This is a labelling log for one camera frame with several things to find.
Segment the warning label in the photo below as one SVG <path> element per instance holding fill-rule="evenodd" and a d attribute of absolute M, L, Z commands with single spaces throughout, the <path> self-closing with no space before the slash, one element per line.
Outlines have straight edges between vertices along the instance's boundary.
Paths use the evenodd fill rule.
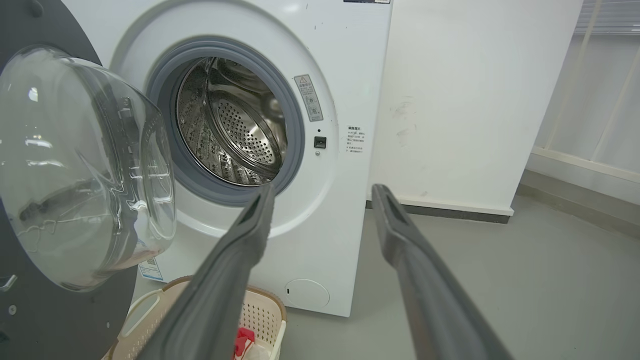
<path fill-rule="evenodd" d="M 347 130 L 347 152 L 361 154 L 364 151 L 365 133 L 360 126 L 349 126 Z"/>
<path fill-rule="evenodd" d="M 296 76 L 293 79 L 298 85 L 302 99 L 305 101 L 305 107 L 309 114 L 309 121 L 324 120 L 324 117 L 322 116 L 322 109 L 320 108 L 320 102 L 318 102 L 318 96 L 309 75 Z"/>
<path fill-rule="evenodd" d="M 158 267 L 157 261 L 155 258 L 149 259 L 144 263 L 140 263 L 138 265 L 140 268 L 140 274 L 142 277 L 146 277 L 147 279 L 164 281 L 162 278 L 162 274 L 160 274 L 160 268 Z"/>

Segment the stainless steel drum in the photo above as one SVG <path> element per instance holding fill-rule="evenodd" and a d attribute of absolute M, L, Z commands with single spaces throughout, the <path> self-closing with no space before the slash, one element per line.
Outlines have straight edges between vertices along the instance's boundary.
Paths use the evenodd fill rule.
<path fill-rule="evenodd" d="M 178 129 L 200 166 L 241 186 L 268 183 L 286 155 L 284 115 L 269 88 L 242 65 L 198 61 L 180 85 Z"/>

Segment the plastic laundry basket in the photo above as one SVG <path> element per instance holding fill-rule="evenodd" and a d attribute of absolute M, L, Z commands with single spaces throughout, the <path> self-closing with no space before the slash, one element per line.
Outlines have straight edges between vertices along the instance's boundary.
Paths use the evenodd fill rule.
<path fill-rule="evenodd" d="M 167 311 L 191 280 L 190 276 L 168 283 L 164 288 L 151 291 L 138 299 L 130 308 L 125 324 L 129 323 L 136 309 L 147 299 L 155 296 L 156 301 L 135 325 L 125 332 L 120 332 L 116 343 L 105 356 L 105 360 L 135 359 L 160 324 Z M 239 327 L 246 327 L 255 333 L 255 343 L 264 347 L 269 353 L 269 360 L 280 358 L 280 344 L 287 327 L 287 311 L 275 295 L 249 287 L 244 295 L 244 305 Z"/>

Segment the gray rubber gasket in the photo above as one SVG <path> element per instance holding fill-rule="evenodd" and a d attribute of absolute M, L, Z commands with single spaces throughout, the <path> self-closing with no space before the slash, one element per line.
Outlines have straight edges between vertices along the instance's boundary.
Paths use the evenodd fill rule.
<path fill-rule="evenodd" d="M 202 168 L 187 149 L 175 118 L 177 93 L 187 71 L 199 59 L 217 56 L 239 63 L 258 75 L 280 103 L 287 130 L 287 156 L 271 184 L 276 194 L 282 192 L 296 177 L 302 163 L 305 147 L 303 117 L 286 79 L 257 51 L 227 38 L 191 39 L 169 51 L 157 62 L 148 82 L 147 96 L 163 114 L 173 158 L 173 171 L 180 184 L 209 201 L 228 206 L 244 206 L 260 187 L 248 188 L 230 184 Z"/>

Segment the red object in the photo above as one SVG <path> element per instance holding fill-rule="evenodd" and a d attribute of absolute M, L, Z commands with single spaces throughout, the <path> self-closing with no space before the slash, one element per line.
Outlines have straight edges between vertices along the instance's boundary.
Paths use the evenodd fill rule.
<path fill-rule="evenodd" d="M 236 356 L 241 356 L 244 352 L 244 344 L 247 340 L 255 342 L 255 333 L 246 327 L 238 329 L 238 335 L 236 336 Z"/>

